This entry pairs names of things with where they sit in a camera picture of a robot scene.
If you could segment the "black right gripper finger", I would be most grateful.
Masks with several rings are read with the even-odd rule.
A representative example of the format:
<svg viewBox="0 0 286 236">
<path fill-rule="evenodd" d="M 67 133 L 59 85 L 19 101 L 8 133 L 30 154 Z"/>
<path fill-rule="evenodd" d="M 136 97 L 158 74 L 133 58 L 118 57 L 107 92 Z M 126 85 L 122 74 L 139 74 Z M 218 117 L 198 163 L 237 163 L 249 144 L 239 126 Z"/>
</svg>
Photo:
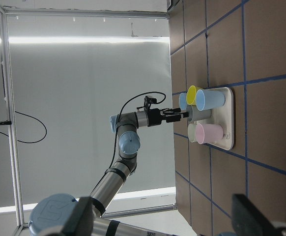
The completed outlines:
<svg viewBox="0 0 286 236">
<path fill-rule="evenodd" d="M 244 194 L 232 195 L 232 227 L 238 236 L 282 235 Z"/>
</svg>

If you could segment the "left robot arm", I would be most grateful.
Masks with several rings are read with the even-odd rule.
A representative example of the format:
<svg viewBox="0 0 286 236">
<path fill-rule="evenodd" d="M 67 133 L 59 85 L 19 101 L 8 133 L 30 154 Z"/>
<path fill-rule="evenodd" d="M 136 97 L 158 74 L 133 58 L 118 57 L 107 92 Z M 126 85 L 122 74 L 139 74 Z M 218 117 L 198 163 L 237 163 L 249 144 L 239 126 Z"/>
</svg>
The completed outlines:
<svg viewBox="0 0 286 236">
<path fill-rule="evenodd" d="M 157 126 L 162 124 L 162 121 L 177 122 L 188 116 L 189 113 L 181 111 L 180 108 L 144 108 L 142 111 L 117 115 L 116 119 L 112 120 L 118 140 L 118 159 L 105 171 L 90 194 L 95 216 L 104 215 L 114 196 L 137 167 L 137 154 L 141 147 L 137 129 Z"/>
</svg>

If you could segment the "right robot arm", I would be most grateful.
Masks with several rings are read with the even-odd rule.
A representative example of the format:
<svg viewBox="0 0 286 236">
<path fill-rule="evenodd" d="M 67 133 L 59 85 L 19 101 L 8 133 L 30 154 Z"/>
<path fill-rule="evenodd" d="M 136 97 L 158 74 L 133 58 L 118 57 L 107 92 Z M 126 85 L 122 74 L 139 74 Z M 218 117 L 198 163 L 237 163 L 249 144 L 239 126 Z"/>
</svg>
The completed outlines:
<svg viewBox="0 0 286 236">
<path fill-rule="evenodd" d="M 95 200 L 56 194 L 42 200 L 32 211 L 32 236 L 161 236 L 162 232 L 123 224 L 94 215 Z M 223 236 L 286 236 L 286 226 L 274 226 L 243 194 L 232 196 L 233 232 Z"/>
</svg>

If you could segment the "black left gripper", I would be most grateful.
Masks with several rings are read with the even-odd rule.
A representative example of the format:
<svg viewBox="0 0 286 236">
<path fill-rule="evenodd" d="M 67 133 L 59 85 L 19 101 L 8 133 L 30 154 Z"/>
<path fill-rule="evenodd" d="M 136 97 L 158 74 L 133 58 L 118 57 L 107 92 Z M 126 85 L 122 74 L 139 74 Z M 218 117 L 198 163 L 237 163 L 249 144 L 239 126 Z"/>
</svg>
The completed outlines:
<svg viewBox="0 0 286 236">
<path fill-rule="evenodd" d="M 147 115 L 148 126 L 160 125 L 163 120 L 165 120 L 166 123 L 171 123 L 189 117 L 189 113 L 181 112 L 180 108 L 175 108 L 175 109 L 165 108 L 161 110 L 158 108 L 154 109 L 148 108 L 146 110 L 146 115 Z"/>
</svg>

